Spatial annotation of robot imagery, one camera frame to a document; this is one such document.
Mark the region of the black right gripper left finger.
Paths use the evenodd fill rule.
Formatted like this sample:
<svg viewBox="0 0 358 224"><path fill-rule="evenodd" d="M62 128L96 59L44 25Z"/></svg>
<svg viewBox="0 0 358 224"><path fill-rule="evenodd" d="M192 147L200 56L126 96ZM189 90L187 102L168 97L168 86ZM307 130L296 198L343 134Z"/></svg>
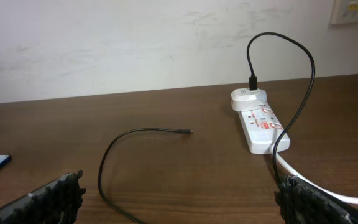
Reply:
<svg viewBox="0 0 358 224"><path fill-rule="evenodd" d="M0 207L0 224L56 224L76 222L82 196L83 171L67 173Z"/></svg>

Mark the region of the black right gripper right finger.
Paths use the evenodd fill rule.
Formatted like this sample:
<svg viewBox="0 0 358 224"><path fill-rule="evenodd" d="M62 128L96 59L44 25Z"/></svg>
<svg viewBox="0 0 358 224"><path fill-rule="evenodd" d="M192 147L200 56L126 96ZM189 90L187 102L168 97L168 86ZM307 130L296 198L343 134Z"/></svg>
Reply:
<svg viewBox="0 0 358 224"><path fill-rule="evenodd" d="M294 175L278 183L275 200L286 224L358 224L358 209Z"/></svg>

